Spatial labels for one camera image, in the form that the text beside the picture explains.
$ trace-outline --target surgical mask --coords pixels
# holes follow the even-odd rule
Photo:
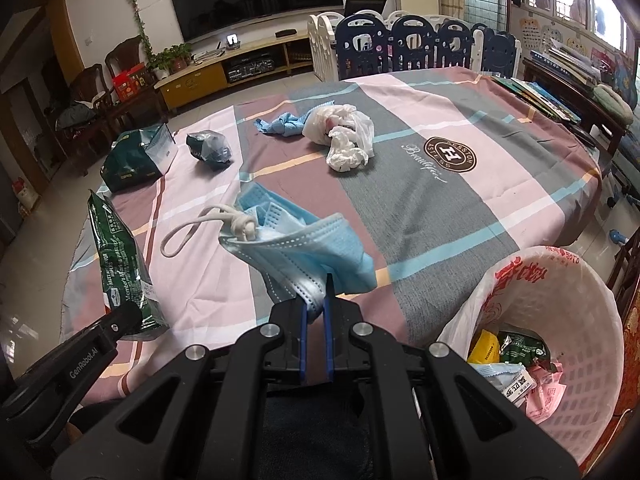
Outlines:
[[[224,224],[220,245],[260,271],[271,299],[278,303],[300,296],[310,321],[322,312],[327,274],[333,275],[337,294],[376,288],[373,259],[341,214],[319,219],[255,183],[238,196],[235,208],[209,206],[197,218],[178,225],[162,240],[162,254],[175,256],[200,224],[212,220]],[[167,242],[189,225],[178,248],[167,252]]]

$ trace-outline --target ivy vine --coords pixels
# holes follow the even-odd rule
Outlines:
[[[148,59],[151,59],[154,51],[151,47],[151,42],[149,41],[149,37],[146,35],[146,32],[145,32],[145,23],[140,18],[140,9],[138,8],[138,1],[137,0],[128,0],[128,1],[131,4],[131,7],[133,8],[133,19],[135,20],[136,25],[138,26],[138,31],[140,33],[140,36],[142,37],[142,46],[145,49],[146,57]]]

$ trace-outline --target wooden cabinet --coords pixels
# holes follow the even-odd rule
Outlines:
[[[167,107],[175,110],[196,99],[223,90],[226,86],[222,65],[214,63],[162,86],[161,91]]]
[[[275,67],[264,72],[229,83],[225,75],[225,64],[238,56],[264,54],[274,49]],[[162,97],[169,110],[175,110],[196,99],[213,94],[225,88],[259,79],[264,76],[286,72],[293,69],[312,66],[311,47],[306,34],[285,36],[283,38],[267,38],[266,40],[243,43],[235,50],[227,50],[222,56],[203,61],[201,64],[188,66],[186,69],[157,82],[155,88],[162,92]]]

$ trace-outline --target wooden door frame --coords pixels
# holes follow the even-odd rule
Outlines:
[[[47,118],[44,116],[44,113],[42,112],[42,110],[40,110],[40,104],[36,99],[36,95],[33,93],[33,87],[29,82],[29,78],[25,77],[22,81],[17,82],[15,85],[9,88],[5,93],[8,94],[11,90],[13,90],[18,86],[21,86],[24,89],[24,93],[27,96],[27,101],[29,102],[29,105],[31,107],[31,110],[33,111],[33,114],[36,116],[36,120],[40,125],[40,129],[42,130],[42,133],[49,136],[49,139],[51,140],[53,145],[53,151],[56,153],[56,156],[58,157],[60,162],[64,162],[66,160],[66,153],[60,146],[55,132],[51,129],[49,121],[47,121]]]
[[[27,25],[23,28],[23,30],[18,34],[12,45],[10,46],[7,54],[0,59],[0,75],[7,68],[9,63],[16,52],[20,49],[24,41],[31,35],[31,33],[35,30],[36,26],[44,19],[45,16],[49,18],[51,22],[52,12],[56,12],[57,17],[62,17],[62,25],[56,29],[56,32],[61,34],[66,43],[68,43],[71,48],[68,51],[65,51],[66,54],[69,54],[70,57],[67,58],[69,63],[65,64],[66,71],[63,68],[63,75],[65,76],[65,80],[67,84],[71,83],[71,81],[78,75],[82,70],[84,70],[84,63],[82,62],[82,57],[80,56],[80,51],[78,50],[78,44],[76,43],[76,38],[74,37],[73,30],[71,28],[71,22],[69,20],[69,15],[66,10],[66,0],[25,0],[25,4],[23,8],[20,10],[34,9],[38,8],[38,11],[34,16],[28,21]],[[56,51],[56,57],[58,58],[58,62],[60,62],[60,56]],[[33,95],[33,89],[31,85],[26,82],[25,92],[27,94],[27,98],[29,99],[31,106],[33,107],[33,101],[35,101],[35,97]],[[40,120],[40,115],[42,111],[39,106],[36,106],[36,118],[38,122],[43,127],[43,132],[50,131],[49,123],[47,123],[46,119],[44,122]],[[0,132],[2,132],[2,136],[11,151],[11,154],[14,156],[15,161],[20,166],[20,169],[24,173],[24,176],[31,183],[33,189],[40,195],[44,193],[49,185],[49,180],[47,179],[45,173],[42,171],[42,168],[38,164],[38,161],[31,153],[31,150],[27,146],[26,142],[22,138],[20,134],[20,130],[15,123],[14,115],[11,111],[11,103],[9,98],[5,94],[0,94]],[[55,140],[54,145],[56,147],[56,153],[58,153],[58,149],[62,151],[57,140]]]
[[[2,132],[9,151],[11,151],[24,176],[31,183],[31,187],[37,194],[42,195],[49,185],[49,180],[33,153],[31,153],[27,143],[24,142],[20,130],[15,124],[14,115],[11,112],[11,102],[6,94],[0,94],[0,132]]]

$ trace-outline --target potted plant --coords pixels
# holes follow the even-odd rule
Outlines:
[[[157,54],[152,54],[149,58],[149,62],[147,66],[153,70],[154,74],[158,78],[158,81],[169,77],[169,61],[164,52],[158,52]]]
[[[171,46],[166,48],[164,52],[167,54],[169,70],[172,74],[187,68],[187,65],[191,61],[191,45],[188,43]]]

